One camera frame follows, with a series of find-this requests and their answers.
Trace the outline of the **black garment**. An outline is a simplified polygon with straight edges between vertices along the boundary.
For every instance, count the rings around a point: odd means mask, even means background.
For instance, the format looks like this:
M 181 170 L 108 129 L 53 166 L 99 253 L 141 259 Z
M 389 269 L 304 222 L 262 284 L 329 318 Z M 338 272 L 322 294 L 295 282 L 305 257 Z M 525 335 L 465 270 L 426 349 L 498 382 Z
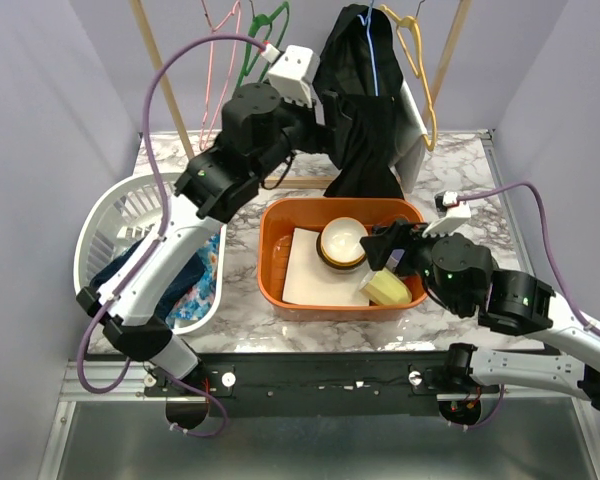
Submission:
M 389 19 L 373 10 L 373 36 L 379 96 L 373 91 L 369 50 L 358 15 L 367 6 L 341 9 L 329 34 L 316 71 L 313 88 L 320 102 L 324 90 L 341 95 L 342 110 L 351 117 L 340 144 L 340 155 L 329 155 L 339 169 L 326 197 L 401 198 L 402 189 L 390 170 L 394 155 L 396 100 L 404 80 L 393 50 Z

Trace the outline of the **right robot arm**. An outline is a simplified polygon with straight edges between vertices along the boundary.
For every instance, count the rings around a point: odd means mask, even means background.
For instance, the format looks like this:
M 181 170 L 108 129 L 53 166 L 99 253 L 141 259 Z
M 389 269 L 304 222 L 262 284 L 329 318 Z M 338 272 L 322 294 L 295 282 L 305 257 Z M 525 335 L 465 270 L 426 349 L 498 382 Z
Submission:
M 459 233 L 429 236 L 425 224 L 398 219 L 361 239 L 370 268 L 383 268 L 394 250 L 399 274 L 414 274 L 425 292 L 459 318 L 475 317 L 492 332 L 523 336 L 557 349 L 555 355 L 511 353 L 455 343 L 444 363 L 424 371 L 441 392 L 515 385 L 587 400 L 600 411 L 600 324 L 583 325 L 550 285 L 501 269 L 491 251 Z

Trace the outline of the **light blue hanger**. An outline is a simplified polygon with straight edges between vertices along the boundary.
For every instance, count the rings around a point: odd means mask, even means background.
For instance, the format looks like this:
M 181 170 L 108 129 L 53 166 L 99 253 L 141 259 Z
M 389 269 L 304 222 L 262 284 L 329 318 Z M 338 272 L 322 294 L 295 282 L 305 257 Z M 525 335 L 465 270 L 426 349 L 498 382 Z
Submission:
M 373 91 L 376 97 L 379 96 L 379 82 L 378 82 L 378 72 L 377 72 L 377 64 L 376 64 L 376 56 L 375 56 L 375 48 L 373 42 L 373 36 L 371 32 L 372 26 L 372 15 L 375 6 L 375 0 L 370 0 L 367 6 L 367 11 L 365 15 L 359 14 L 358 19 L 360 20 L 361 25 L 364 27 L 365 37 L 369 50 L 369 58 L 370 58 L 370 68 L 372 74 L 373 81 Z

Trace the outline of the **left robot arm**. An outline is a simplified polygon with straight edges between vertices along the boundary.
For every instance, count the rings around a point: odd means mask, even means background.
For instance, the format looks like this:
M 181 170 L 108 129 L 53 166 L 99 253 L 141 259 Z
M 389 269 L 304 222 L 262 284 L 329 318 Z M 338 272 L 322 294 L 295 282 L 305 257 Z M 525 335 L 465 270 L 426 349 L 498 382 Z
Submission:
M 202 361 L 155 308 L 186 263 L 254 199 L 265 179 L 297 151 L 325 153 L 333 131 L 316 118 L 316 100 L 293 100 L 271 81 L 238 88 L 222 108 L 213 145 L 193 157 L 168 195 L 162 217 L 132 256 L 98 288 L 86 286 L 79 305 L 118 351 L 149 362 L 181 395 L 202 382 Z

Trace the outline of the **pink wire hanger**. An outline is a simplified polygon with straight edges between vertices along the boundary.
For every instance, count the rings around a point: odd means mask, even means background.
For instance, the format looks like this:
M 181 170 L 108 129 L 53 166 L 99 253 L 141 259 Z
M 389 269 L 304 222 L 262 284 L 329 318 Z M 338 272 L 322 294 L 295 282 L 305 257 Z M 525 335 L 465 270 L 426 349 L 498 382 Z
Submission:
M 221 18 L 214 22 L 209 7 L 220 6 L 221 1 L 202 1 L 209 33 L 239 33 L 242 23 L 242 2 L 231 1 Z M 236 63 L 237 42 L 234 41 L 228 53 L 223 53 L 215 43 L 209 45 L 207 62 L 206 87 L 204 94 L 204 110 L 201 119 L 198 147 L 205 150 L 211 143 L 216 123 L 220 119 L 221 108 L 229 89 Z

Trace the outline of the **floral blue skirt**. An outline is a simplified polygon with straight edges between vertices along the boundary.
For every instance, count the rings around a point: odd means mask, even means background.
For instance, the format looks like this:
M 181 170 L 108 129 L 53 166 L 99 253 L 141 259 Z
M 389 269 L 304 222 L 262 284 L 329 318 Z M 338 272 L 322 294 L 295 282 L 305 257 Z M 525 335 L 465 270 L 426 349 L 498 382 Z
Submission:
M 210 312 L 216 296 L 220 239 L 220 234 L 215 234 L 196 253 L 204 272 L 170 311 L 166 319 L 169 326 L 195 325 Z

